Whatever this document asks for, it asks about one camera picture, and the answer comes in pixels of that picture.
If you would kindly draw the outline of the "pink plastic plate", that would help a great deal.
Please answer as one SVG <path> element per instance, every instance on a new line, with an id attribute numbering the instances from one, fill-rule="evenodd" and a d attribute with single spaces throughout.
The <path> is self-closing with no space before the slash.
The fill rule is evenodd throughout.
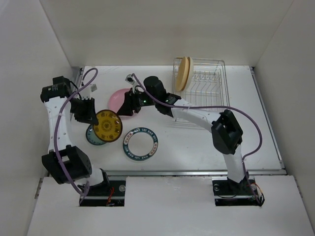
<path id="1" fill-rule="evenodd" d="M 129 90 L 130 90 L 129 88 L 123 88 L 114 92 L 108 100 L 107 103 L 108 109 L 117 113 L 124 103 L 125 93 L 128 92 Z"/>

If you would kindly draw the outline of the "dark green plate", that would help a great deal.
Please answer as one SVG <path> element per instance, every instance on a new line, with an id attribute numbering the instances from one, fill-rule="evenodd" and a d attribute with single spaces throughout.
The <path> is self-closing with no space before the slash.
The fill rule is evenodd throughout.
<path id="1" fill-rule="evenodd" d="M 94 146 L 102 146 L 104 144 L 106 144 L 105 141 L 101 140 L 100 138 L 98 138 L 95 134 L 95 132 L 93 131 L 93 126 L 90 124 L 86 130 L 85 133 L 85 137 L 86 140 Z"/>

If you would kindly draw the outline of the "brown gold plate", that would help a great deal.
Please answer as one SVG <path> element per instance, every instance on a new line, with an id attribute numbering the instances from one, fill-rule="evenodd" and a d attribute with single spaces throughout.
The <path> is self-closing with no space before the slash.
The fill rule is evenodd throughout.
<path id="1" fill-rule="evenodd" d="M 123 123 L 121 118 L 111 110 L 101 110 L 96 114 L 98 124 L 93 124 L 95 135 L 106 143 L 118 140 L 122 134 Z"/>

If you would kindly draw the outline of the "blue rimmed grey plate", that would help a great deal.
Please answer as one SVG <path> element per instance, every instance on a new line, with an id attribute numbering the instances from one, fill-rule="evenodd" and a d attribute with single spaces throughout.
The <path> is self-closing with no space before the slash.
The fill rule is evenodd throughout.
<path id="1" fill-rule="evenodd" d="M 130 147 L 129 147 L 129 142 L 132 136 L 139 133 L 149 135 L 153 141 L 151 150 L 145 155 L 136 155 L 130 150 Z M 123 139 L 123 151 L 125 155 L 133 161 L 137 161 L 137 162 L 146 161 L 155 155 L 157 149 L 158 149 L 158 137 L 153 130 L 146 127 L 137 127 L 130 130 Z"/>

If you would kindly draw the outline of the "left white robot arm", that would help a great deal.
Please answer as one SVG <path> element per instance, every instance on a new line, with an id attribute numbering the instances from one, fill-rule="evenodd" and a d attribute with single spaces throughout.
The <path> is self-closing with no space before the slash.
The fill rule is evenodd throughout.
<path id="1" fill-rule="evenodd" d="M 88 156 L 71 140 L 70 117 L 89 125 L 97 124 L 95 100 L 87 96 L 76 98 L 74 83 L 63 77 L 53 78 L 50 86 L 42 89 L 40 98 L 49 119 L 50 143 L 42 164 L 58 184 L 71 184 L 76 180 L 87 182 L 78 185 L 79 192 L 105 195 L 111 185 L 103 169 L 95 169 Z"/>

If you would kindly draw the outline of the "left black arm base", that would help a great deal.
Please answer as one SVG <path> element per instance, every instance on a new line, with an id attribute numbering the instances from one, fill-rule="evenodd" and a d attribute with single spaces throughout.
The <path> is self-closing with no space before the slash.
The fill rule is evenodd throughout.
<path id="1" fill-rule="evenodd" d="M 124 207 L 126 177 L 110 176 L 109 186 L 91 186 L 85 198 L 80 197 L 80 207 Z"/>

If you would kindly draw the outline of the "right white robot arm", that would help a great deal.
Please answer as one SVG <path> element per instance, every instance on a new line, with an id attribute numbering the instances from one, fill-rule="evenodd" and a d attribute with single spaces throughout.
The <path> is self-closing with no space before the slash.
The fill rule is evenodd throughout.
<path id="1" fill-rule="evenodd" d="M 126 77 L 132 88 L 125 93 L 120 116 L 132 116 L 142 107 L 155 106 L 163 115 L 196 124 L 212 134 L 214 148 L 220 152 L 227 167 L 228 188 L 238 194 L 246 188 L 246 172 L 243 169 L 241 142 L 243 131 L 230 110 L 212 112 L 195 109 L 182 97 L 168 93 L 156 76 L 147 77 L 143 84 L 134 74 Z"/>

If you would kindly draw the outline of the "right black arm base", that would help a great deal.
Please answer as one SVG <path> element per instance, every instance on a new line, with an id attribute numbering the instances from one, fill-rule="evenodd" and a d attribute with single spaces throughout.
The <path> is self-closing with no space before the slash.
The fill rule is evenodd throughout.
<path id="1" fill-rule="evenodd" d="M 265 202 L 264 194 L 254 178 L 235 183 L 229 179 L 214 179 L 213 193 L 217 207 L 258 206 Z"/>

